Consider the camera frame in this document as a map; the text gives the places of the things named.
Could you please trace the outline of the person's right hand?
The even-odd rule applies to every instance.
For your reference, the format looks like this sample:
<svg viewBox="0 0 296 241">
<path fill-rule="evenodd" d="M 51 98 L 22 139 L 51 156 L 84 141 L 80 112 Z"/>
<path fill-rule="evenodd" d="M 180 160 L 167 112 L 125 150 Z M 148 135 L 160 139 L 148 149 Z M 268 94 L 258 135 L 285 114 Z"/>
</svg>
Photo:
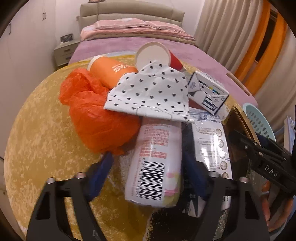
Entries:
<svg viewBox="0 0 296 241">
<path fill-rule="evenodd" d="M 294 206 L 292 197 L 282 196 L 280 192 L 276 196 L 276 191 L 278 191 L 278 188 L 267 181 L 262 187 L 262 196 L 260 196 L 262 210 L 270 233 L 276 233 L 285 226 Z"/>
</svg>

